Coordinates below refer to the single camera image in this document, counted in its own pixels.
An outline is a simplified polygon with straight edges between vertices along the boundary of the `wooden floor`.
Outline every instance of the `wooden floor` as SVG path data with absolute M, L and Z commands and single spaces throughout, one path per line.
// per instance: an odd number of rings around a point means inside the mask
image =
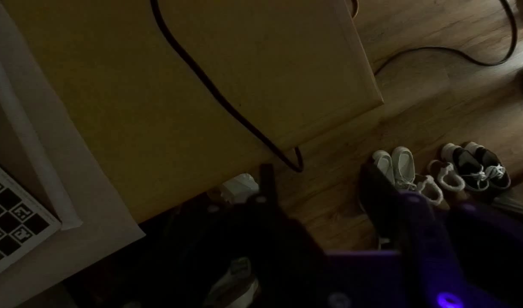
M 400 58 L 377 77 L 384 106 L 304 143 L 302 174 L 275 160 L 280 203 L 324 249 L 374 248 L 355 186 L 359 166 L 376 149 L 406 145 L 422 171 L 444 142 L 477 140 L 499 154 L 514 181 L 523 178 L 523 0 L 512 8 L 519 44 L 507 63 L 482 68 L 436 51 Z M 360 0 L 353 22 L 372 66 L 425 44 L 492 61 L 509 42 L 499 0 Z

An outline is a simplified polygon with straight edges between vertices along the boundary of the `shoe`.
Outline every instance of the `shoe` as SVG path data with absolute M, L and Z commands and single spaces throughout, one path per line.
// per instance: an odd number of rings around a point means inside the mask
M 394 207 L 394 203 L 398 203 L 394 183 L 391 183 L 376 164 L 362 164 L 359 176 L 359 205 L 377 232 L 379 248 L 393 246 L 400 208 Z
M 393 174 L 394 186 L 401 191 L 417 191 L 415 184 L 415 160 L 413 154 L 406 147 L 396 147 L 393 150 Z
M 234 258 L 227 272 L 210 287 L 203 306 L 249 306 L 259 296 L 259 282 L 251 267 L 249 258 Z
M 492 150 L 477 142 L 468 142 L 465 150 L 470 152 L 483 166 L 492 188 L 507 190 L 511 186 L 511 176 Z
M 446 191 L 463 191 L 466 186 L 465 179 L 454 171 L 451 162 L 434 159 L 429 162 L 427 172 L 432 174 L 436 183 Z
M 488 188 L 483 166 L 463 147 L 446 143 L 441 150 L 441 159 L 453 164 L 456 172 L 465 179 L 466 190 L 485 191 Z
M 417 181 L 417 193 L 422 195 L 430 205 L 441 205 L 444 200 L 444 191 L 437 186 L 430 174 Z
M 393 171 L 391 155 L 386 150 L 376 150 L 371 157 L 374 159 L 374 164 L 384 174 L 384 178 L 391 184 L 394 184 L 394 171 Z
M 259 193 L 259 184 L 249 172 L 237 174 L 218 186 L 220 198 L 227 203 L 244 203 Z

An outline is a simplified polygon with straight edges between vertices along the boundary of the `sneaker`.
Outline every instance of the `sneaker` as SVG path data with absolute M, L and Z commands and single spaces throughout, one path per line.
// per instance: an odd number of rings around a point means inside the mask
M 237 174 L 218 188 L 218 195 L 227 203 L 246 203 L 246 200 L 259 193 L 259 184 L 249 172 Z
M 441 205 L 444 200 L 442 190 L 437 186 L 430 174 L 417 181 L 417 193 L 422 195 L 430 205 Z
M 485 191 L 488 188 L 483 166 L 463 147 L 446 143 L 441 150 L 441 159 L 453 164 L 456 172 L 465 179 L 466 190 Z
M 259 296 L 259 282 L 246 256 L 234 258 L 227 272 L 210 287 L 205 308 L 248 308 Z
M 446 191 L 463 191 L 465 179 L 454 171 L 451 162 L 434 159 L 427 166 L 427 172 L 436 178 L 436 183 Z
M 401 191 L 417 191 L 415 184 L 415 160 L 413 154 L 406 147 L 396 147 L 393 150 L 393 174 L 394 186 Z
M 492 188 L 507 190 L 511 186 L 511 176 L 492 150 L 477 142 L 468 142 L 465 150 L 485 167 L 485 174 Z
M 393 171 L 393 159 L 386 150 L 376 150 L 372 155 L 374 164 L 384 174 L 384 178 L 394 184 L 394 171 Z

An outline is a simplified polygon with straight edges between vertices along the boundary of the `white sneaker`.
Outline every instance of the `white sneaker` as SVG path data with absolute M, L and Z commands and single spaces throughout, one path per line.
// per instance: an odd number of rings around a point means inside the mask
M 403 191 L 417 191 L 415 186 L 415 160 L 413 154 L 406 147 L 396 147 L 393 150 L 393 174 L 394 186 Z
M 394 171 L 393 171 L 391 155 L 386 150 L 376 150 L 371 157 L 374 159 L 374 164 L 384 174 L 384 178 L 391 184 L 394 184 Z
M 203 306 L 248 308 L 259 294 L 259 282 L 248 256 L 234 258 L 227 272 L 210 287 Z
M 227 203 L 244 203 L 258 191 L 259 184 L 249 172 L 237 174 L 218 186 L 218 193 Z
M 466 183 L 465 179 L 454 171 L 451 162 L 442 160 L 430 160 L 427 167 L 429 174 L 436 176 L 436 183 L 446 191 L 463 191 Z
M 466 190 L 485 191 L 488 179 L 483 166 L 463 147 L 456 143 L 446 143 L 441 149 L 441 159 L 451 162 L 456 172 L 463 178 Z
M 441 205 L 444 200 L 442 190 L 430 174 L 425 174 L 425 178 L 417 183 L 417 193 L 425 196 L 430 205 Z

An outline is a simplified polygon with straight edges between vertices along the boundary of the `cord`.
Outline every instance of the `cord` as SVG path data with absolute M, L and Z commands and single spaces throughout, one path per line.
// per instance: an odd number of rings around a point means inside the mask
M 403 49 L 403 51 L 389 56 L 388 60 L 383 61 L 383 65 L 377 66 L 377 70 L 374 73 L 379 75 L 391 61 L 401 58 L 403 54 L 417 53 L 417 51 L 424 51 L 424 49 L 451 53 L 451 54 L 456 54 L 459 58 L 465 58 L 470 63 L 480 65 L 480 66 L 497 66 L 497 65 L 507 61 L 514 54 L 514 49 L 516 49 L 516 44 L 518 44 L 518 24 L 516 24 L 512 8 L 507 3 L 507 0 L 499 0 L 499 1 L 500 1 L 502 8 L 506 12 L 506 17 L 507 17 L 509 27 L 511 27 L 511 44 L 509 44 L 506 54 L 500 60 L 497 60 L 497 61 L 480 61 L 480 60 L 475 60 L 473 56 L 466 54 L 459 49 L 453 49 L 453 48 L 446 48 L 446 46 L 420 46 L 420 48 Z
M 217 89 L 217 85 L 212 82 L 212 78 L 205 73 L 205 70 L 193 60 L 193 56 L 177 42 L 177 39 L 172 36 L 171 29 L 165 25 L 164 17 L 159 8 L 159 0 L 150 0 L 152 13 L 157 22 L 157 27 L 164 39 L 171 44 L 171 48 L 179 54 L 179 58 L 193 70 L 193 73 L 198 77 L 198 80 L 206 87 L 206 90 L 213 95 L 213 99 L 236 119 L 239 121 L 246 130 L 249 130 L 254 137 L 258 137 L 266 149 L 270 149 L 283 164 L 287 164 L 295 172 L 300 172 L 304 169 L 302 154 L 299 147 L 294 147 L 295 162 L 292 162 L 277 145 L 271 142 L 266 135 L 259 131 L 258 126 L 254 126 L 246 116 L 242 116 L 227 99 L 225 95 Z

